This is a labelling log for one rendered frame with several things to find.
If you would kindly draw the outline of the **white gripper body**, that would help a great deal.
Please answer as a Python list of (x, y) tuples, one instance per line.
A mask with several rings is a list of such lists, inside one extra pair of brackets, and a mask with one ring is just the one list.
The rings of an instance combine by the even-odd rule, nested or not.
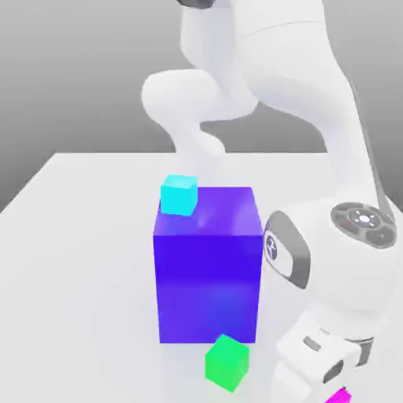
[(272, 379), (276, 403), (325, 403), (324, 374), (327, 354), (307, 349), (302, 352), (276, 350), (279, 361)]

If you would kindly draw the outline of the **small magenta cube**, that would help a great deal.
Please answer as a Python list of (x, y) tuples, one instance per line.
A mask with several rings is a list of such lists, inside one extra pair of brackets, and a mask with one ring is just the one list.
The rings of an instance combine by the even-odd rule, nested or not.
[(329, 397), (325, 403), (350, 403), (351, 397), (351, 393), (344, 386)]

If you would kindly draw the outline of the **small green cube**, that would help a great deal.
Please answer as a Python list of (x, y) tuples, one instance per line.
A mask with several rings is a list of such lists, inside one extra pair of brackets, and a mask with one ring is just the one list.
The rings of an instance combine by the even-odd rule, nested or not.
[(250, 367), (250, 348), (227, 335), (220, 335), (205, 354), (205, 377), (234, 392)]

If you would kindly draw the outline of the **small cyan cube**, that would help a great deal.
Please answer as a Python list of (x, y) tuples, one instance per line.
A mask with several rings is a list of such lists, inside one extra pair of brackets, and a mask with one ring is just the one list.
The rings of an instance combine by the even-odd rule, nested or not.
[(191, 216), (198, 203), (196, 176), (168, 175), (161, 184), (161, 212)]

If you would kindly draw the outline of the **large blue box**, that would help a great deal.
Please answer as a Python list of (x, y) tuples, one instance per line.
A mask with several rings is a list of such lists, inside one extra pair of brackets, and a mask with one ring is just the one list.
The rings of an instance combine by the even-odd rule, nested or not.
[(153, 230), (159, 339), (253, 343), (263, 229), (249, 187), (201, 187), (191, 216), (158, 213)]

